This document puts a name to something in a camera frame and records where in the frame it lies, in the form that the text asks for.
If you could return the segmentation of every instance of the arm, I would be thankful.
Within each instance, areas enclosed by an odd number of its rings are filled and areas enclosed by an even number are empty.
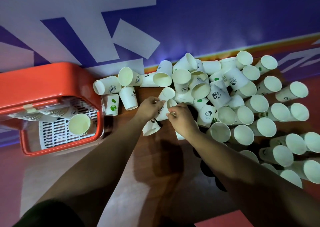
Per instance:
[[[185,104],[169,109],[174,129],[197,150],[255,227],[319,226],[320,204],[302,189],[200,132]]]
[[[142,128],[164,104],[164,101],[156,103],[158,100],[155,97],[144,100],[128,123],[106,137],[101,144],[72,166],[38,202],[58,199],[74,209],[85,223],[87,221],[81,213],[90,211],[86,215],[91,222],[95,215],[97,224],[138,142]]]

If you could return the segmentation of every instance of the white slotted tray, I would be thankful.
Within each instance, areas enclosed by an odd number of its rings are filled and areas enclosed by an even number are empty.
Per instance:
[[[97,111],[82,107],[78,107],[78,111],[80,114],[88,115],[97,123]],[[70,133],[68,123],[69,120],[64,118],[58,118],[57,121],[52,123],[39,122],[39,138],[41,149],[45,150],[51,147],[94,136],[94,134],[83,136],[74,135]]]

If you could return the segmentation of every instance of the person's right arm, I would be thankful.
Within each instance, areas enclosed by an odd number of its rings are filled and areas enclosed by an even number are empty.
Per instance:
[[[186,104],[169,112],[176,114],[167,114],[174,129],[197,150],[255,227],[320,225],[320,203],[308,193],[200,132]]]

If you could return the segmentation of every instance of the orange red bin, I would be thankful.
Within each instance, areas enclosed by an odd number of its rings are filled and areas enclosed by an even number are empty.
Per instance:
[[[87,70],[69,62],[0,73],[0,124],[20,131],[22,151],[28,156],[44,155],[91,143],[103,132],[102,102],[101,97],[93,90],[94,81]],[[29,143],[32,142],[29,137],[34,137],[34,132],[27,130],[27,121],[8,116],[18,112],[36,112],[46,107],[61,108],[65,102],[70,101],[97,111],[97,131],[94,136],[34,151]]]

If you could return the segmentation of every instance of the person's left hand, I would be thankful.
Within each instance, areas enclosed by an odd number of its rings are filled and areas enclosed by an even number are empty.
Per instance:
[[[141,103],[135,117],[146,124],[149,120],[158,115],[158,111],[164,103],[165,100],[159,101],[156,97],[148,97]]]

